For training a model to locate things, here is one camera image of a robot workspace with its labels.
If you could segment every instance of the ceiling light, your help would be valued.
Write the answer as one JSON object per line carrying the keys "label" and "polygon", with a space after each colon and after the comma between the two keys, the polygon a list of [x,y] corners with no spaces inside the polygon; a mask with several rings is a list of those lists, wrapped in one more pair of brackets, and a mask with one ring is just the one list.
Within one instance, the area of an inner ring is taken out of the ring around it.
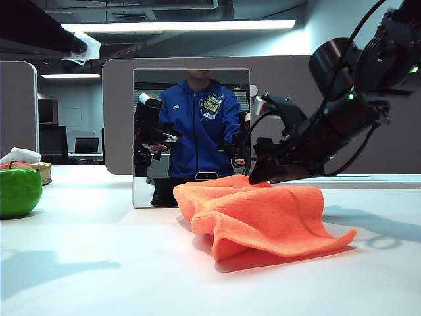
{"label": "ceiling light", "polygon": [[98,74],[42,74],[46,79],[69,79],[69,78],[99,78]]}
{"label": "ceiling light", "polygon": [[157,32],[205,30],[281,30],[292,28],[295,20],[261,21],[203,21],[203,22],[140,22],[140,23],[89,23],[62,24],[70,32]]}

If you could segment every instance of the table surface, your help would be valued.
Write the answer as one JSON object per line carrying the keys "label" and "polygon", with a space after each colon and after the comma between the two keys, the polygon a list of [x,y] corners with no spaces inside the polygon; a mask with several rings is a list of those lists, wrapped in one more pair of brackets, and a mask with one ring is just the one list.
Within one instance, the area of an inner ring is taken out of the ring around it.
{"label": "table surface", "polygon": [[1,221],[1,314],[418,315],[420,176],[361,177],[296,183],[322,188],[331,234],[357,229],[345,251],[215,263],[178,208],[132,207],[131,176],[53,166],[30,215]]}

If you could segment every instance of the microfiber cloth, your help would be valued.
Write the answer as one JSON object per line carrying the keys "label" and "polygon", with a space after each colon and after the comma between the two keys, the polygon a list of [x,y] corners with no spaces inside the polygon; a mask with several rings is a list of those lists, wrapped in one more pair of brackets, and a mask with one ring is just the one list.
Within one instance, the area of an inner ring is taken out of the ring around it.
{"label": "microfiber cloth", "polygon": [[335,252],[355,230],[339,238],[323,226],[323,195],[313,186],[250,185],[240,174],[174,188],[174,197],[191,231],[214,236],[212,254],[221,261],[249,248],[281,257]]}

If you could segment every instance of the computer monitor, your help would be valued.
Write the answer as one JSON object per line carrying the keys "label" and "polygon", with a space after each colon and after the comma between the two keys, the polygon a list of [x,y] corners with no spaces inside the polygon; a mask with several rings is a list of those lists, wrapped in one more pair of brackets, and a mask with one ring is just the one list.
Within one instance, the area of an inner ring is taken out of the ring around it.
{"label": "computer monitor", "polygon": [[96,153],[98,152],[98,137],[76,137],[74,139],[75,153]]}

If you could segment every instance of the wall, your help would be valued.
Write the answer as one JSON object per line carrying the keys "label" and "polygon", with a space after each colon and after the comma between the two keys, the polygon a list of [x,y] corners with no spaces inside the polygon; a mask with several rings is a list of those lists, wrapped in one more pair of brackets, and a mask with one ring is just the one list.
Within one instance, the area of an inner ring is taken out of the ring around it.
{"label": "wall", "polygon": [[[290,32],[265,36],[209,49],[198,56],[260,56],[312,54],[324,42],[339,36],[349,37],[375,0],[310,0],[305,25]],[[364,47],[376,31],[384,12],[397,8],[402,0],[386,1],[368,19],[355,43]]]}
{"label": "wall", "polygon": [[42,97],[56,99],[59,102],[59,125],[67,127],[68,131],[95,131],[100,137],[103,127],[103,96],[101,84],[40,84],[39,93]]}

